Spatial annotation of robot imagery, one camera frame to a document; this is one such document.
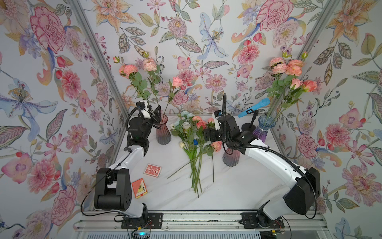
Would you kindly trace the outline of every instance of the black cable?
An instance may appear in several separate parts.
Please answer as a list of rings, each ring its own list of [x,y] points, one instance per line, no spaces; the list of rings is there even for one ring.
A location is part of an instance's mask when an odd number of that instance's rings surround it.
[[[290,227],[288,220],[283,216],[281,216],[281,217],[284,218],[284,220],[287,222],[288,227],[289,227],[289,231],[290,231],[290,239],[292,239],[292,228]]]

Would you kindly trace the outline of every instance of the floral wallpaper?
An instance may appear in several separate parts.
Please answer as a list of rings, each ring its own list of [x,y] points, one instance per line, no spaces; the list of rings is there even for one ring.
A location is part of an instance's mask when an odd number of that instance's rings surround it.
[[[316,91],[275,127],[290,159],[320,171],[317,209],[338,239],[382,237],[381,8],[340,2],[306,61]]]
[[[91,0],[81,1],[100,39],[104,56],[126,106],[140,100],[119,75],[112,57],[142,70],[145,53],[160,65],[159,104],[167,105],[170,85],[184,82],[167,114],[187,110],[210,114],[221,108],[238,114],[259,102],[274,78],[266,67],[282,52],[297,57],[318,19],[323,0]],[[156,103],[154,95],[151,103]]]
[[[123,116],[65,0],[0,0],[0,42],[0,238],[72,238]]]

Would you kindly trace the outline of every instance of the vase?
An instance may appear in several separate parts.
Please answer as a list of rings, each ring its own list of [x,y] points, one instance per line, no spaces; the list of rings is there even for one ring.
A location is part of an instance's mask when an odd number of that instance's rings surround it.
[[[262,115],[259,117],[259,126],[252,132],[256,137],[265,142],[268,130],[276,125],[276,121],[270,116]]]
[[[171,134],[167,128],[168,117],[162,114],[162,120],[160,121],[160,129],[157,129],[157,142],[160,145],[166,145],[171,141]]]
[[[225,165],[233,167],[236,164],[238,164],[240,159],[240,154],[241,154],[240,151],[232,150],[230,148],[227,148],[226,151],[227,152],[224,152],[223,154],[223,162],[225,163]]]

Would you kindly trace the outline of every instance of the painted lily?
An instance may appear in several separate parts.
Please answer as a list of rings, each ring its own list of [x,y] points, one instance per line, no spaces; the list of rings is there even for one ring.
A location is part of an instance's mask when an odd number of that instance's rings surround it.
[[[21,80],[14,79],[15,83],[10,84],[8,88],[9,95],[13,99],[7,98],[0,94],[0,109],[3,109],[8,118],[13,118],[16,115],[26,117],[31,123],[31,132],[28,134],[28,140],[32,141],[40,133],[40,127],[34,119],[40,112],[43,114],[51,113],[56,109],[58,101],[41,101],[39,103],[30,102],[33,100],[30,89],[27,84]]]
[[[210,51],[214,51],[218,57],[227,57],[228,54],[225,53],[224,49],[217,46],[217,42],[223,37],[223,28],[220,27],[219,30],[213,30],[210,34],[209,30],[211,27],[211,20],[206,13],[200,14],[200,26],[199,31],[202,34],[202,43],[206,45],[205,52],[203,55],[197,57],[198,60],[205,60]]]

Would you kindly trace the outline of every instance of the blue glass vase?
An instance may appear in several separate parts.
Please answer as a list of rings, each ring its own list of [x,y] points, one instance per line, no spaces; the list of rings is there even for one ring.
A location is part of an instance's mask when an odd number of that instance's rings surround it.
[[[259,126],[252,132],[261,141],[265,142],[268,130],[276,125],[276,121],[270,116],[262,115],[259,117]]]

